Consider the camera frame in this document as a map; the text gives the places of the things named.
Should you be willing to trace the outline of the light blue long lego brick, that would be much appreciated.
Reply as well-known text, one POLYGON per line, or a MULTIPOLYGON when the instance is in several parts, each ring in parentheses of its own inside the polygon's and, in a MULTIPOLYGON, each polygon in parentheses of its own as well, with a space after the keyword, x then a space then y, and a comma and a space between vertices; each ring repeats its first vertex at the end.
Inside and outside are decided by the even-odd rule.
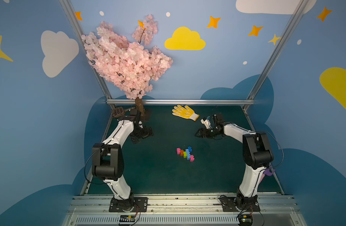
POLYGON ((189 149, 186 149, 186 158, 187 160, 190 160, 190 156, 191 156, 191 151, 189 149))

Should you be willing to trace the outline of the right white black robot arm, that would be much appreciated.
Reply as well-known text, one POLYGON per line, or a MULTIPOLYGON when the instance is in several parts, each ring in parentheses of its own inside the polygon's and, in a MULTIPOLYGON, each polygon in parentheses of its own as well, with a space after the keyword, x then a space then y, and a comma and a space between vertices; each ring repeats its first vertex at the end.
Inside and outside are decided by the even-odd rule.
POLYGON ((205 127, 196 132, 197 137, 215 138, 218 135, 225 135, 242 143, 245 173, 237 190, 235 206, 239 211, 251 209, 259 211, 258 187, 264 172, 269 169, 274 160, 267 134, 247 130, 235 123, 225 122, 222 114, 213 115, 212 118, 205 117, 201 119, 201 123, 205 127))

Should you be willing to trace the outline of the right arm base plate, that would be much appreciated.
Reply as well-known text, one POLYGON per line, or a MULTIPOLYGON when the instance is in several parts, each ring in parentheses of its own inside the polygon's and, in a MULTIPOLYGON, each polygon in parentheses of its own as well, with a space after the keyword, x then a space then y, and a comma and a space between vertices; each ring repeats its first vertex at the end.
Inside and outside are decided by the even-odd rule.
POLYGON ((259 206, 258 196, 253 197, 243 197, 238 194, 236 197, 229 197, 221 195, 219 201, 222 204, 224 212, 234 212, 234 211, 253 211, 260 212, 261 208, 259 206))

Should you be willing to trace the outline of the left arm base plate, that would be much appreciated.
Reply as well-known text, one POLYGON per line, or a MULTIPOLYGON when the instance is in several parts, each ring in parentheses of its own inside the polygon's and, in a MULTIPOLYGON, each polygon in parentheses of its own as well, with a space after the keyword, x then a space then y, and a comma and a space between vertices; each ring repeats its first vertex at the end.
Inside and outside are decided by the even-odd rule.
POLYGON ((147 197, 134 197, 127 200, 111 199, 109 205, 109 212, 146 212, 148 198, 147 197))

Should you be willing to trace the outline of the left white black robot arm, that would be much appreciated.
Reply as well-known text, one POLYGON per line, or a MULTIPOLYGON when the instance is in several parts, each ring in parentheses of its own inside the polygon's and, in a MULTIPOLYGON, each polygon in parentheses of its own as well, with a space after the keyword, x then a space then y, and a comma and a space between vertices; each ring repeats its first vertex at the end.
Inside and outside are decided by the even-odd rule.
POLYGON ((153 135, 152 129, 143 125, 141 112, 136 115, 123 116, 102 143, 96 143, 92 149, 92 175, 106 184, 114 196, 110 203, 110 212, 132 212, 138 210, 134 204, 134 194, 127 184, 124 173, 122 147, 128 136, 134 142, 153 135))

